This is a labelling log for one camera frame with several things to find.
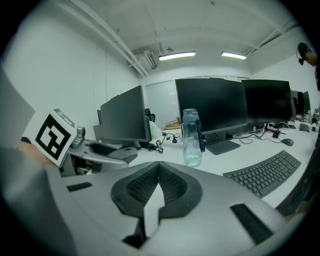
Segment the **ceiling light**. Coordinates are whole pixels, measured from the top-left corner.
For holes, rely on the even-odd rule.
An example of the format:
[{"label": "ceiling light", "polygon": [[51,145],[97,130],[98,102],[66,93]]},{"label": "ceiling light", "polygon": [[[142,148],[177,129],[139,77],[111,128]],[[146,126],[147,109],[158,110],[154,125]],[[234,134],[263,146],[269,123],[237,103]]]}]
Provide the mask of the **ceiling light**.
[{"label": "ceiling light", "polygon": [[223,51],[221,53],[221,56],[232,57],[232,58],[237,58],[237,59],[241,59],[241,60],[245,60],[247,58],[246,56],[242,56],[242,55],[234,54],[234,53],[229,53],[229,52],[225,52],[225,51]]},{"label": "ceiling light", "polygon": [[196,52],[195,51],[186,51],[186,52],[178,52],[178,53],[170,53],[166,55],[161,55],[159,56],[159,61],[166,61],[166,60],[171,60],[171,59],[176,59],[176,58],[182,58],[182,57],[191,57],[195,56]]}]

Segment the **plastic water bottle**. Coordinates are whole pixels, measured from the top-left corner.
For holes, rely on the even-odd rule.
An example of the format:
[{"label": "plastic water bottle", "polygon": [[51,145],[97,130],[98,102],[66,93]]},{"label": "plastic water bottle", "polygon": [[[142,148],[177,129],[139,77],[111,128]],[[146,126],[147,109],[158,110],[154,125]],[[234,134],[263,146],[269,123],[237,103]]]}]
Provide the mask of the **plastic water bottle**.
[{"label": "plastic water bottle", "polygon": [[198,167],[202,161],[202,152],[199,142],[200,119],[197,110],[194,108],[183,110],[182,121],[184,163],[190,167]]}]

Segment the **desk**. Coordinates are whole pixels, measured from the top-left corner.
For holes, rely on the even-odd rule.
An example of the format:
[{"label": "desk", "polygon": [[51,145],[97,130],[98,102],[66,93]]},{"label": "desk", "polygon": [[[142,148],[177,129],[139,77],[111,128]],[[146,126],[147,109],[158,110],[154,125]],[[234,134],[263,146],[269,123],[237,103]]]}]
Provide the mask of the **desk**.
[{"label": "desk", "polygon": [[[239,144],[239,148],[220,155],[214,155],[206,150],[202,155],[202,163],[197,169],[222,176],[223,173],[236,171],[257,164],[276,155],[282,150],[285,150],[299,160],[301,165],[275,191],[262,198],[262,200],[271,207],[276,208],[300,180],[307,168],[317,141],[318,127],[316,128],[316,131],[311,131],[310,128],[310,132],[306,132],[300,131],[299,125],[300,122],[296,121],[296,129],[288,129],[285,127],[280,129],[285,134],[280,134],[279,138],[281,140],[292,139],[294,141],[293,146],[287,146],[283,143],[273,143],[269,140],[262,141],[254,138],[251,144],[242,144],[238,139],[234,139],[232,141]],[[173,134],[181,133],[181,130],[170,130],[168,132]],[[269,132],[266,132],[262,138],[279,141],[278,139],[272,138],[272,133]],[[151,143],[155,144],[157,140],[162,141],[162,139],[163,137],[154,139]],[[138,157],[130,163],[130,166],[153,161],[168,161],[184,165],[182,138],[178,138],[177,140],[178,143],[173,144],[172,138],[170,140],[164,139],[162,144],[163,154],[156,151],[149,152],[142,148],[138,152]]]}]

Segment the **black keyboard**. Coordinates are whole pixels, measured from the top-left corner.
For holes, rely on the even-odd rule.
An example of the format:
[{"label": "black keyboard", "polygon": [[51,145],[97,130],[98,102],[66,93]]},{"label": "black keyboard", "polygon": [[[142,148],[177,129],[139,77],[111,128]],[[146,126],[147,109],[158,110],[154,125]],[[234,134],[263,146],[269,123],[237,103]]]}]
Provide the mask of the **black keyboard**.
[{"label": "black keyboard", "polygon": [[284,183],[300,165],[301,162],[283,150],[265,161],[223,173],[223,176],[263,198]]}]

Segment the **air conditioner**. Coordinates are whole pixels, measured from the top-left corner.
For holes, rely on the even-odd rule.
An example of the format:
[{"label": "air conditioner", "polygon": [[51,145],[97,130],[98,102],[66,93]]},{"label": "air conditioner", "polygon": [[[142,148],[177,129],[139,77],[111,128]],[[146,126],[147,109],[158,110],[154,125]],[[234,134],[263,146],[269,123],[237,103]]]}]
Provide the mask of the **air conditioner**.
[{"label": "air conditioner", "polygon": [[136,58],[146,71],[154,70],[158,66],[152,51],[145,50],[143,53],[136,55]]}]

